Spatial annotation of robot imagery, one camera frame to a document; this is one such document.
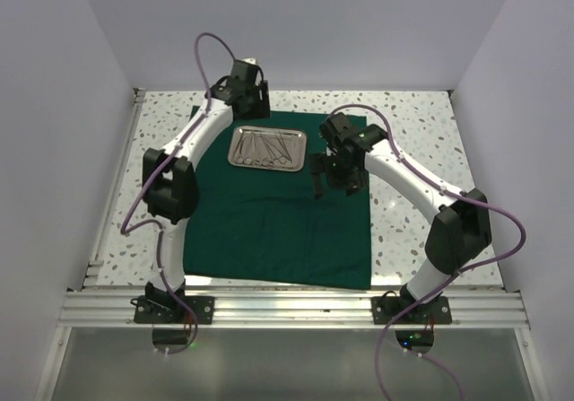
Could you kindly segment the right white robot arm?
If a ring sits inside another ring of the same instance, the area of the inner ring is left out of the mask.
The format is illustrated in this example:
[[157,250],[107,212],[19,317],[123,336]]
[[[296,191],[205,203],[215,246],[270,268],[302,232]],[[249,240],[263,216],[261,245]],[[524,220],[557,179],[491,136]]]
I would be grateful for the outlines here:
[[378,302],[390,317],[422,321],[445,282],[491,245],[486,196],[477,188],[465,192],[452,187],[400,150],[390,131],[378,125],[358,127],[337,112],[320,124],[319,134],[326,150],[309,157],[315,197],[323,195],[324,186],[352,195],[375,176],[430,223],[422,266],[398,294],[384,294]]

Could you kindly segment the dark green surgical cloth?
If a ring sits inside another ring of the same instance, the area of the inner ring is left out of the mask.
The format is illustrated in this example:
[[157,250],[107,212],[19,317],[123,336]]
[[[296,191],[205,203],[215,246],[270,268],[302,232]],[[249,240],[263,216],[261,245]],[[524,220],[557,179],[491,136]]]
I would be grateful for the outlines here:
[[198,164],[199,201],[188,221],[186,275],[368,290],[370,192],[324,189],[315,198],[308,168],[296,173],[233,166],[235,126]]

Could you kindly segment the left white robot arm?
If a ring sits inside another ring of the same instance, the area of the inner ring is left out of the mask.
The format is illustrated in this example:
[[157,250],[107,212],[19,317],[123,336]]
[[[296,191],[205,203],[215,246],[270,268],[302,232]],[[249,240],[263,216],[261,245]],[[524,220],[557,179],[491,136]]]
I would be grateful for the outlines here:
[[228,75],[206,92],[182,130],[143,156],[142,200],[160,229],[152,278],[132,300],[138,324],[191,323],[183,264],[187,223],[198,207],[198,164],[215,139],[237,120],[270,117],[268,83],[254,58],[235,59]]

